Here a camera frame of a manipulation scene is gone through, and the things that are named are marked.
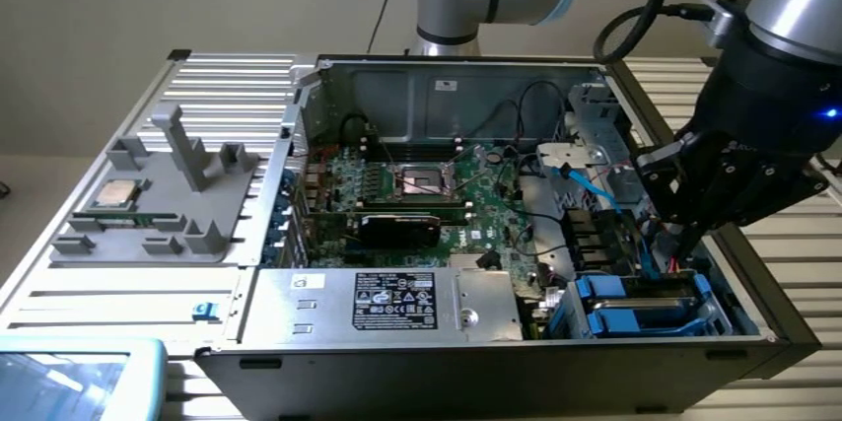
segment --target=power supply label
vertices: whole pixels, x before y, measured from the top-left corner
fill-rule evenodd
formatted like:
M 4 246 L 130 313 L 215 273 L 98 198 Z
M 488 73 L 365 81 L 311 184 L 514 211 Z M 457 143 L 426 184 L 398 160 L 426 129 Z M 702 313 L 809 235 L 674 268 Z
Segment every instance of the power supply label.
M 433 273 L 357 273 L 354 327 L 437 329 Z

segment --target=blue cable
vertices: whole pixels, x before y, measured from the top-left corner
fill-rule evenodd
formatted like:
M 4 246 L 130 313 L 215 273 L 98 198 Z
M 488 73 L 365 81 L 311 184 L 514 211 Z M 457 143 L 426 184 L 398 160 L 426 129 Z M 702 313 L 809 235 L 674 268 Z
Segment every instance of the blue cable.
M 573 170 L 568 173 L 568 177 L 572 178 L 578 184 L 581 184 L 593 194 L 598 194 L 605 199 L 608 199 L 612 207 L 617 211 L 617 214 L 622 213 L 622 208 L 620 207 L 620 204 L 617 203 L 617 199 L 614 199 L 614 196 L 612 196 L 608 192 L 605 192 L 602 189 L 596 187 L 586 177 L 580 175 Z

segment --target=capacitor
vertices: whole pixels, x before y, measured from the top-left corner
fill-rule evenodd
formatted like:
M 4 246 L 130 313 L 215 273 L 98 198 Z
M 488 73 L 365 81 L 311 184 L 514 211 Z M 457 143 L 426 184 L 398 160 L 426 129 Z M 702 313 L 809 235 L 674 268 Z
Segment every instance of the capacitor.
M 504 162 L 504 155 L 501 155 L 498 152 L 489 152 L 489 154 L 486 155 L 486 163 L 489 163 L 489 165 L 500 165 Z

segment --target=white wall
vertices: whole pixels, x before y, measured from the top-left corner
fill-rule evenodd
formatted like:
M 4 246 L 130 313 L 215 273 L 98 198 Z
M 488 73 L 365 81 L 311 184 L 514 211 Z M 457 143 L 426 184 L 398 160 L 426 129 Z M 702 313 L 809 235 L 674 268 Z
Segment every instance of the white wall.
M 87 158 L 0 156 L 0 286 L 18 266 L 91 161 Z
M 578 0 L 546 27 L 488 26 L 488 53 L 589 54 L 609 19 L 645 0 Z M 93 156 L 170 49 L 361 52 L 382 0 L 0 0 L 0 152 Z M 415 38 L 415 0 L 391 0 L 375 52 Z M 661 21 L 636 54 L 709 53 Z

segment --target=circuit board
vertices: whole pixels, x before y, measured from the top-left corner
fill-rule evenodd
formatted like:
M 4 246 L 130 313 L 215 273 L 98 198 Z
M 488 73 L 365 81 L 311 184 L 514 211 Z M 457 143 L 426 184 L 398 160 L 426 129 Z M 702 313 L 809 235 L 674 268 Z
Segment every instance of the circuit board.
M 505 162 L 492 163 L 489 154 L 504 155 L 493 144 L 474 146 L 453 163 L 389 163 L 366 162 L 357 150 L 345 148 L 325 158 L 318 168 L 311 168 L 318 177 L 310 178 L 318 192 L 309 194 L 311 226 L 309 234 L 314 268 L 347 267 L 446 267 L 478 268 L 477 259 L 494 250 L 501 255 L 501 265 L 516 284 L 516 291 L 534 295 L 537 289 L 529 285 L 530 273 L 536 271 L 534 257 L 520 254 L 513 245 L 514 238 L 529 225 L 529 220 L 513 212 L 496 190 L 501 183 L 512 185 L 516 167 Z M 453 180 L 453 192 L 447 195 L 425 192 L 429 186 L 402 186 L 395 179 L 397 169 L 445 169 Z M 418 193 L 397 194 L 397 188 Z M 353 235 L 355 216 L 371 215 L 369 207 L 381 206 L 389 214 L 429 214 L 442 218 L 438 245 L 418 249 L 366 249 Z M 521 242 L 525 252 L 534 252 L 532 242 Z

